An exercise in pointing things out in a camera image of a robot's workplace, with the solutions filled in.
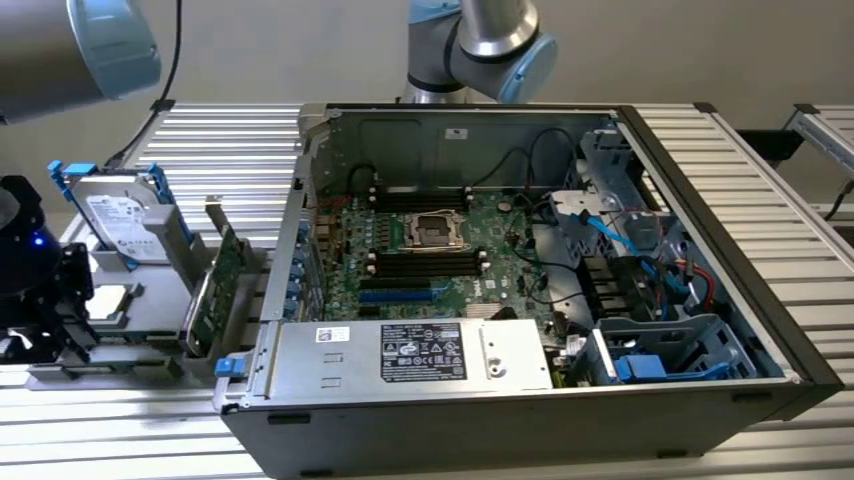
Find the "power supply label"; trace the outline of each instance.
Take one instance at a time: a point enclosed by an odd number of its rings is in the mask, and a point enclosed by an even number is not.
[[[459,323],[383,325],[381,348],[386,382],[466,380]]]

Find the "robotic arm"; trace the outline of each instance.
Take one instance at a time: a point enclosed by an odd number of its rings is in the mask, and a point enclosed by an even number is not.
[[[158,84],[134,0],[0,0],[0,124],[119,100]]]
[[[469,87],[501,103],[526,103],[557,57],[531,0],[413,0],[402,102],[465,103]]]
[[[467,88],[525,103],[554,66],[531,0],[413,0],[407,103]],[[0,124],[156,85],[160,55],[136,0],[0,0]]]

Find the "blue plastic clip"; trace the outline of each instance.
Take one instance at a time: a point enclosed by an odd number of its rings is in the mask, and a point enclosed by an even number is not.
[[[72,163],[63,170],[67,177],[88,177],[94,173],[98,173],[98,165],[94,163]]]
[[[246,375],[246,360],[243,358],[220,358],[214,367],[216,378],[240,378]]]
[[[625,383],[723,380],[730,372],[730,365],[721,362],[699,372],[667,373],[658,355],[623,355],[614,361],[614,368]]]
[[[160,204],[176,205],[175,195],[172,194],[172,190],[170,189],[170,182],[166,179],[166,172],[163,171],[163,168],[160,168],[160,166],[156,163],[152,163],[151,165],[148,165],[147,173],[148,175],[151,175],[151,178],[155,181],[155,191],[158,194],[158,201],[160,202]],[[192,243],[194,234],[190,231],[190,227],[187,226],[187,222],[184,221],[184,216],[180,214],[180,211],[178,215],[178,221],[182,225],[182,231],[184,232],[187,243]]]

